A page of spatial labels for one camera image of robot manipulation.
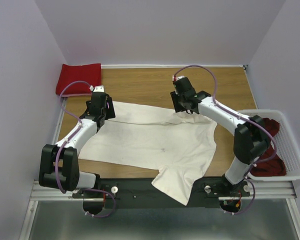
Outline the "white t-shirt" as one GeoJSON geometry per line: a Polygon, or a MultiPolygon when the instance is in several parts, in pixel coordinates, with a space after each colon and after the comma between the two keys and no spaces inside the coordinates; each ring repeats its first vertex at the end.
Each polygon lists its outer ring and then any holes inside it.
{"type": "Polygon", "coordinates": [[[115,118],[83,146],[79,157],[157,170],[152,185],[187,205],[196,180],[215,151],[217,123],[200,114],[149,105],[114,102],[115,118]]]}

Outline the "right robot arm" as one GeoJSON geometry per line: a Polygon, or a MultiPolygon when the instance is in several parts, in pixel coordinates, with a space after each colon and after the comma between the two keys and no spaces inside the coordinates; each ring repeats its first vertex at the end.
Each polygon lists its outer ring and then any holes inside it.
{"type": "Polygon", "coordinates": [[[270,148],[273,136],[266,130],[260,116],[241,114],[218,102],[214,94],[196,92],[187,77],[174,76],[172,84],[174,91],[170,95],[177,113],[196,113],[208,117],[233,135],[234,159],[218,184],[224,195],[233,195],[257,159],[270,148]]]}

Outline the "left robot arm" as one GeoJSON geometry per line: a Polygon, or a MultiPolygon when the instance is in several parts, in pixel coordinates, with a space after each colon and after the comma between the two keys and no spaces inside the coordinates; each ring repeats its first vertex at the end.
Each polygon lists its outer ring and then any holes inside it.
{"type": "Polygon", "coordinates": [[[65,138],[43,147],[38,182],[42,187],[59,189],[62,193],[83,189],[89,197],[94,198],[101,191],[98,176],[79,170],[79,154],[105,121],[116,115],[112,98],[105,92],[93,92],[86,106],[76,126],[65,138]]]}

